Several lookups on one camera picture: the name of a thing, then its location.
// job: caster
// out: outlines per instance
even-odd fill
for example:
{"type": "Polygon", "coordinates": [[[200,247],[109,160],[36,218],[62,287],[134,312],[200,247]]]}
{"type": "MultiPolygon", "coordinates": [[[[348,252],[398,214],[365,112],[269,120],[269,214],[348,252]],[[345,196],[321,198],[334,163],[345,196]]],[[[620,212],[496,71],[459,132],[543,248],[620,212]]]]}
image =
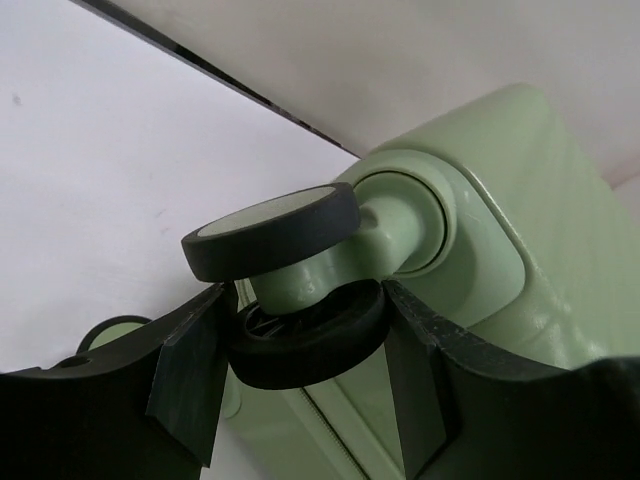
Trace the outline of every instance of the caster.
{"type": "MultiPolygon", "coordinates": [[[[359,227],[353,189],[339,183],[241,210],[192,232],[182,245],[198,279],[222,282],[255,278],[318,255],[359,227]]],[[[254,302],[220,325],[221,338],[229,364],[247,385],[304,387],[344,373],[382,344],[389,329],[384,304],[378,281],[347,282],[285,314],[254,302]]]]}
{"type": "Polygon", "coordinates": [[[300,312],[272,316],[257,302],[221,325],[229,364],[255,388],[285,390],[350,370],[389,332],[384,293],[375,280],[339,287],[300,312]]]}

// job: mint green suitcase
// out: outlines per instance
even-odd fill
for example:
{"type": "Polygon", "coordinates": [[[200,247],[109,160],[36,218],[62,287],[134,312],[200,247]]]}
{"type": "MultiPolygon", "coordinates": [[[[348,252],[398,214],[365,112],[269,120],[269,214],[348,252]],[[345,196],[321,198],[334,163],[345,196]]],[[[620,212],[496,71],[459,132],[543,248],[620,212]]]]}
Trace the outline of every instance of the mint green suitcase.
{"type": "MultiPolygon", "coordinates": [[[[451,186],[441,200],[454,205],[457,240],[429,271],[398,275],[436,311],[562,368],[639,352],[640,233],[539,91],[481,98],[338,180],[389,169],[451,186]]],[[[241,306],[250,288],[239,282],[241,306]]],[[[404,478],[382,348],[304,389],[256,390],[230,372],[222,416],[274,479],[404,478]]]]}

